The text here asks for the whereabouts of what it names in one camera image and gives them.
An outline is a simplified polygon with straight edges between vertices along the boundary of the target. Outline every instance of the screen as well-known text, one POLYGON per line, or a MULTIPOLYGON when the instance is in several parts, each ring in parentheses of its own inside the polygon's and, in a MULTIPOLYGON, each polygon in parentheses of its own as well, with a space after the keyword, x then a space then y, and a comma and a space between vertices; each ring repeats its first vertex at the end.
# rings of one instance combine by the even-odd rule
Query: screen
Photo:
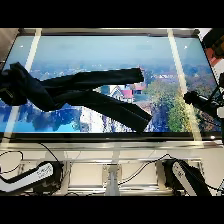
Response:
MULTIPOLYGON (((4 69, 11 63, 25 66, 34 37, 16 39, 4 69)), ((216 87, 210 65, 196 38, 175 37, 187 88, 208 97, 216 87)), ((30 74, 40 80, 76 74, 140 67, 144 82, 101 86, 94 91, 137 104, 153 117, 145 132, 190 132, 168 37, 149 36, 42 36, 30 74)), ((4 132, 11 107, 0 102, 0 132, 4 132)), ((201 132, 220 131, 213 118, 195 109, 201 132)), ((43 112, 28 102, 19 108, 13 132, 111 133, 134 132, 129 127, 82 106, 43 112)))

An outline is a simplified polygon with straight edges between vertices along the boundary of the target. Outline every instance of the display screen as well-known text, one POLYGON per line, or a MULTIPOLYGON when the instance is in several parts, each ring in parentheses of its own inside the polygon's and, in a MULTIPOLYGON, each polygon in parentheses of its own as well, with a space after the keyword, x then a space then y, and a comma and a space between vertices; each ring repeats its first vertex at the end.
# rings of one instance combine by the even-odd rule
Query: display screen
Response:
MULTIPOLYGON (((25 66, 34 37, 16 39, 4 69, 11 63, 25 66)), ((175 37, 187 88, 208 97, 216 81, 201 43, 196 38, 175 37)), ((190 132, 168 37, 149 36, 42 36, 30 74, 40 80, 76 74, 140 67, 144 82, 101 86, 95 91, 137 104, 153 117, 145 132, 190 132)), ((0 132, 4 132, 11 107, 0 102, 0 132)), ((207 123, 212 117, 195 110, 201 132, 220 131, 207 123)), ((83 106, 43 112, 32 103, 20 106, 13 132, 112 133, 134 132, 129 127, 83 106)))

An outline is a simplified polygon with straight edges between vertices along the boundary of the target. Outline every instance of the screen image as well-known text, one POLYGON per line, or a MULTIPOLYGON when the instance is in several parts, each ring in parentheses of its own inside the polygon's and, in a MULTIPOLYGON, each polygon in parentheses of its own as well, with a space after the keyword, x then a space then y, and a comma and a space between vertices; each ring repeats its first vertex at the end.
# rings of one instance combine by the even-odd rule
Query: screen image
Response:
MULTIPOLYGON (((4 69, 26 64, 32 36, 17 37, 4 69)), ((175 37, 188 91, 208 97, 217 86, 201 43, 196 38, 175 37)), ((144 132, 190 132, 168 37, 149 36, 42 36, 30 74, 39 80, 85 71, 140 67, 144 82, 101 86, 94 91, 137 104, 152 115, 144 132)), ((0 101, 0 132, 4 132, 11 107, 0 101)), ((218 123, 195 109, 201 132, 221 131, 204 120, 218 123)), ((83 106, 43 112, 31 102, 19 108, 13 132, 113 133, 134 132, 129 127, 83 106)))

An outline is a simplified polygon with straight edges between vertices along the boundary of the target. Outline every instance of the knotted black fabric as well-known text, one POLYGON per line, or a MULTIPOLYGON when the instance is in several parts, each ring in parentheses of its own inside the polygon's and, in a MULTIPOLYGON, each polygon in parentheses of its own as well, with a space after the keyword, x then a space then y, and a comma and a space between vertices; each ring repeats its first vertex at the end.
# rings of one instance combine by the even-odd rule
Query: knotted black fabric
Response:
POLYGON ((102 85, 124 85, 144 81, 139 68, 79 72, 75 75, 40 81, 20 64, 10 65, 0 74, 0 97, 8 105, 19 106, 30 100, 43 111, 60 109, 65 103, 85 106, 142 132, 151 115, 137 105, 92 91, 102 85))

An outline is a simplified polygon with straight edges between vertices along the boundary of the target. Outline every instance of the sky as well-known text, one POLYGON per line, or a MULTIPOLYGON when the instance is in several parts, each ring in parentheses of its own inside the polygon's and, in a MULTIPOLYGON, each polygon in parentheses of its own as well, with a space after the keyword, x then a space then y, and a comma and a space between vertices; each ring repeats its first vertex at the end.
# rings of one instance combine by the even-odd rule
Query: sky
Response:
MULTIPOLYGON (((21 36, 14 43, 5 68, 19 61, 25 65, 33 37, 21 36)), ((208 65, 196 38, 175 38, 182 64, 208 65)), ((43 36, 33 62, 148 63, 174 65, 168 37, 148 36, 43 36)))

